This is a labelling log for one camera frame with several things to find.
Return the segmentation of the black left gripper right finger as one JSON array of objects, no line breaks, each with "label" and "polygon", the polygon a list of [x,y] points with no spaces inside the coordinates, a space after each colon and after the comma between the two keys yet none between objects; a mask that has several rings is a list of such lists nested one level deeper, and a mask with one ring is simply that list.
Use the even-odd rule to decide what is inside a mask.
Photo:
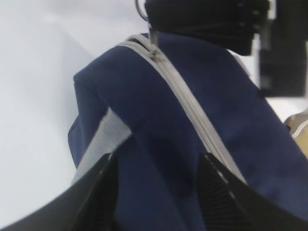
[{"label": "black left gripper right finger", "polygon": [[197,194],[209,231],[306,231],[307,221],[279,208],[212,154],[200,155]]}]

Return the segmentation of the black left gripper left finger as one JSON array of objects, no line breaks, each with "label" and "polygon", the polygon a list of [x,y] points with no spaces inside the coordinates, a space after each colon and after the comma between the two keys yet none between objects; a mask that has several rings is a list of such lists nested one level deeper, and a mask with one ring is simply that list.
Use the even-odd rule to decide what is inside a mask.
[{"label": "black left gripper left finger", "polygon": [[116,231],[118,162],[105,154],[55,200],[4,228],[6,231]]}]

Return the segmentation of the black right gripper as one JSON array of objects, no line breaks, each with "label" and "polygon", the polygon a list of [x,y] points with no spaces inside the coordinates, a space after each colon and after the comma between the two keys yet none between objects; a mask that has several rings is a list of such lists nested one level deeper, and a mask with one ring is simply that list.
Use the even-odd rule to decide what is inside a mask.
[{"label": "black right gripper", "polygon": [[268,18],[267,0],[147,0],[146,13],[159,32],[205,40],[249,56],[252,40]]}]

